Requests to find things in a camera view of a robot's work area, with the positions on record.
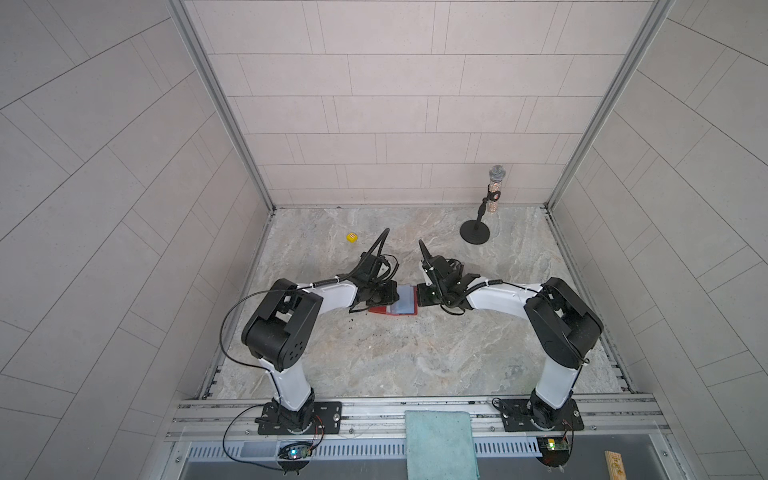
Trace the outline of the clear case with credit cards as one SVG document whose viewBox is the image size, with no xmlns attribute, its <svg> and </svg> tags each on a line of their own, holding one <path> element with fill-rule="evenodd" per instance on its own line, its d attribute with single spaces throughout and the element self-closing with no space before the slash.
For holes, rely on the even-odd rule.
<svg viewBox="0 0 768 480">
<path fill-rule="evenodd" d="M 387 306 L 387 313 L 392 316 L 415 316 L 418 313 L 417 288 L 413 285 L 399 285 L 398 299 Z"/>
</svg>

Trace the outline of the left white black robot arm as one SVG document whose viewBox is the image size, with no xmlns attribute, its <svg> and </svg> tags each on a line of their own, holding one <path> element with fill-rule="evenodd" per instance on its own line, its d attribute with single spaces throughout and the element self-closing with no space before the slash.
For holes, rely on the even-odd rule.
<svg viewBox="0 0 768 480">
<path fill-rule="evenodd" d="M 394 304 L 398 260 L 388 254 L 362 254 L 350 273 L 300 285 L 277 280 L 241 333 L 241 342 L 266 370 L 274 395 L 265 407 L 274 429 L 302 433 L 314 419 L 315 394 L 304 374 L 304 354 L 318 317 L 337 309 L 358 311 Z"/>
</svg>

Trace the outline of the red leather card holder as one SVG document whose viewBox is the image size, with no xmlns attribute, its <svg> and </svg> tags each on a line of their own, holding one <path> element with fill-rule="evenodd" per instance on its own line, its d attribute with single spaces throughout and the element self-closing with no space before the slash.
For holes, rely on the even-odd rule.
<svg viewBox="0 0 768 480">
<path fill-rule="evenodd" d="M 415 316 L 418 314 L 418 307 L 415 304 L 395 303 L 387 306 L 370 307 L 368 311 L 387 316 Z"/>
</svg>

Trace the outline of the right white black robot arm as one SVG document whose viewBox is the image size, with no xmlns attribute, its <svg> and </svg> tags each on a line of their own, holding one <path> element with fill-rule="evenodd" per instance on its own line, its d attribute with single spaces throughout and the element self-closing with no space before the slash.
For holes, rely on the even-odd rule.
<svg viewBox="0 0 768 480">
<path fill-rule="evenodd" d="M 517 285 L 479 274 L 465 274 L 456 259 L 422 251 L 425 282 L 417 286 L 420 307 L 441 307 L 452 315 L 489 310 L 526 318 L 546 360 L 529 400 L 522 404 L 499 399 L 495 407 L 519 430 L 577 431 L 583 428 L 573 387 L 588 354 L 604 331 L 598 315 L 561 278 L 540 285 Z"/>
</svg>

